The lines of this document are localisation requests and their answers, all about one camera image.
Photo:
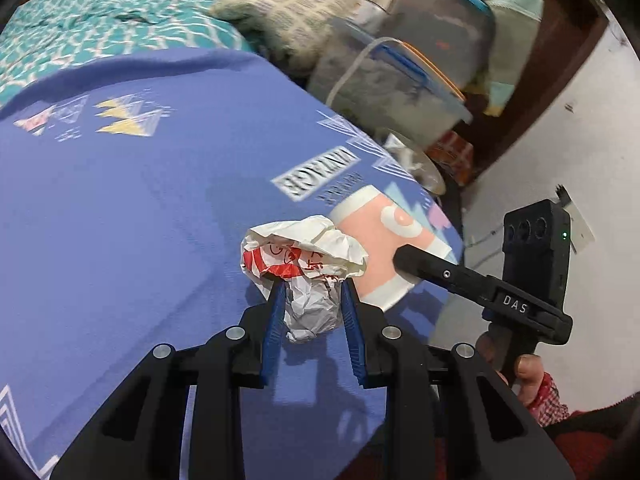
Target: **plastic storage container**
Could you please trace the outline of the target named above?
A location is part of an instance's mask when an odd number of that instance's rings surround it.
[[[464,88],[487,62],[495,20],[482,0],[394,0],[378,35],[412,44]]]
[[[348,20],[332,20],[335,33],[306,90],[323,103],[373,37]],[[389,128],[423,149],[471,114],[451,88],[401,53],[380,45],[365,58],[334,98],[331,108],[374,136]]]

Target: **printed cup graphic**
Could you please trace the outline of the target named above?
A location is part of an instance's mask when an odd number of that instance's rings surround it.
[[[440,258],[451,248],[374,186],[365,186],[340,202],[329,215],[340,231],[369,253],[364,275],[353,279],[364,303],[382,310],[394,306],[420,280],[398,273],[396,249],[411,244]]]

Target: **pillow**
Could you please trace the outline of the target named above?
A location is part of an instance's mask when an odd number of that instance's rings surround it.
[[[233,23],[284,73],[311,73],[332,33],[329,19],[344,17],[358,0],[217,0],[213,17]]]

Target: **crumpled paper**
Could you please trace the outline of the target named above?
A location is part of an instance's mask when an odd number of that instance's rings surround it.
[[[273,285],[265,273],[286,281],[284,323],[293,343],[340,326],[340,282],[363,275],[369,258],[355,238],[320,215],[253,227],[240,253],[242,272],[265,298]]]

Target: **white floor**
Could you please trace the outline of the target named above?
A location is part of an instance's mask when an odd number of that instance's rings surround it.
[[[557,184],[589,223],[596,242],[572,254],[569,269],[571,340],[538,346],[571,410],[640,390],[640,62],[623,39],[612,22],[553,105],[464,196],[468,239],[487,234],[510,210],[553,197]],[[501,243],[499,232],[469,249],[467,266],[499,252]],[[502,253],[477,270],[501,276]],[[476,304],[452,299],[431,343],[475,342],[486,329],[480,313]]]

